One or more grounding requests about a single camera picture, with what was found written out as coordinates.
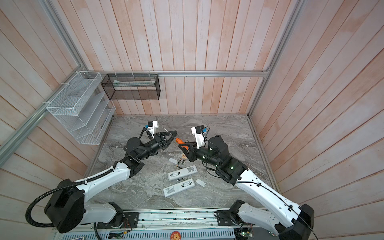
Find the orange handled screwdriver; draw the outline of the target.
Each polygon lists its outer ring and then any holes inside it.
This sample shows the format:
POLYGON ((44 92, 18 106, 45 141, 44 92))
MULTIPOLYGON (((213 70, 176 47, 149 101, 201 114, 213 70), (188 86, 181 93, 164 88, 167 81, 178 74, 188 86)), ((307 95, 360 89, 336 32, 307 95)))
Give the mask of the orange handled screwdriver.
POLYGON ((176 138, 175 140, 181 149, 185 149, 186 151, 189 150, 189 146, 185 142, 183 142, 180 138, 176 138))

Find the white battery cover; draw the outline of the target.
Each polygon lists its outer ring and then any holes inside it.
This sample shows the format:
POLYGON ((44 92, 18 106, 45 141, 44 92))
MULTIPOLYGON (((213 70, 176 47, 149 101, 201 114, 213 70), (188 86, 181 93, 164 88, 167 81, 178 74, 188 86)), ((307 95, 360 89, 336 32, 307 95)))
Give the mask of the white battery cover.
POLYGON ((196 183, 197 183, 198 185, 200 185, 201 187, 203 187, 203 188, 206 186, 206 183, 203 182, 203 181, 201 181, 200 179, 197 179, 197 180, 196 180, 196 183))
POLYGON ((169 158, 169 161, 171 162, 171 163, 173 163, 173 164, 178 164, 178 160, 175 160, 175 159, 173 159, 173 158, 169 158))

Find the white remote control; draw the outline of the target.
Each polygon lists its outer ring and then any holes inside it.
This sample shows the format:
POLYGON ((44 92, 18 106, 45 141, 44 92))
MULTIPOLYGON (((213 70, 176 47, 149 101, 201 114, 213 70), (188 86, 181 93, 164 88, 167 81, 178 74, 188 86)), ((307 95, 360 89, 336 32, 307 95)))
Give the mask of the white remote control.
POLYGON ((176 183, 172 186, 169 186, 167 188, 164 188, 163 189, 163 192, 164 192, 164 196, 166 198, 172 196, 172 195, 175 195, 177 193, 180 193, 180 192, 183 192, 185 190, 188 190, 188 189, 191 189, 195 187, 195 182, 193 179, 188 179, 188 180, 185 180, 183 182, 179 182, 179 183, 176 183))
POLYGON ((198 172, 197 167, 193 165, 190 167, 186 167, 180 170, 167 173, 167 177, 169 181, 174 181, 174 180, 182 179, 190 175, 196 174, 197 172, 198 172))

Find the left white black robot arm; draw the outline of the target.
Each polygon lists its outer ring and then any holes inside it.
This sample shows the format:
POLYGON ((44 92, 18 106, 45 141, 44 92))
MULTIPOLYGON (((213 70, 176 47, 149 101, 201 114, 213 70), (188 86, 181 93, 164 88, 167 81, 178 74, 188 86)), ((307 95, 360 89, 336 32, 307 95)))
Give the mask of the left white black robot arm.
POLYGON ((25 218, 28 224, 38 228, 55 227, 60 233, 67 233, 78 225, 108 223, 119 227, 124 221, 123 210, 114 202, 93 207, 87 202, 119 182, 132 178, 143 168, 144 159, 166 150, 177 137, 177 131, 160 132, 152 135, 149 142, 143 143, 139 137, 130 138, 124 147, 125 157, 114 162, 110 168, 82 180, 61 181, 58 186, 33 200, 27 207, 25 218), (50 223, 39 223, 32 218, 34 206, 49 197, 45 215, 50 223))

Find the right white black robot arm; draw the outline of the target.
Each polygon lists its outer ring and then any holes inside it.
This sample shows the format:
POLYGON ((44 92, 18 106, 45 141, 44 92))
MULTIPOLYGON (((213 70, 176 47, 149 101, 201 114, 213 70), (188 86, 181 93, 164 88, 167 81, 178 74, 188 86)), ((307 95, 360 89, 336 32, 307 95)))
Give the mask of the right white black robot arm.
POLYGON ((265 184, 244 163, 230 155, 229 147, 220 135, 210 138, 204 147, 196 142, 176 141, 190 162, 201 160, 214 166, 219 178, 266 207, 266 210, 260 210, 237 200, 228 211, 231 222, 256 225, 281 240, 307 240, 312 235, 314 209, 290 201, 265 184))

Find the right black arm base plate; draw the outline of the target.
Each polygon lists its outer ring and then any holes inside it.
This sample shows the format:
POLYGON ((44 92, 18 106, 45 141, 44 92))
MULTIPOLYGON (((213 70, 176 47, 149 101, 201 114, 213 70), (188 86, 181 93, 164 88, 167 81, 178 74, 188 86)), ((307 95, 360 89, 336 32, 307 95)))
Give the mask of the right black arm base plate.
POLYGON ((219 226, 245 226, 256 225, 254 219, 246 216, 245 212, 235 212, 230 210, 219 210, 214 212, 219 226))

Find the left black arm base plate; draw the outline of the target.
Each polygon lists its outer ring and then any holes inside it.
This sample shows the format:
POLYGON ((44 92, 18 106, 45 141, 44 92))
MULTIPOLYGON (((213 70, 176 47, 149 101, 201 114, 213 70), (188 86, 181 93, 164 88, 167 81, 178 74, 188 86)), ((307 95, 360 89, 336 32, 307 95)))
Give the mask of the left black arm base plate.
POLYGON ((117 213, 110 222, 97 223, 97 229, 135 229, 139 215, 139 212, 117 213))

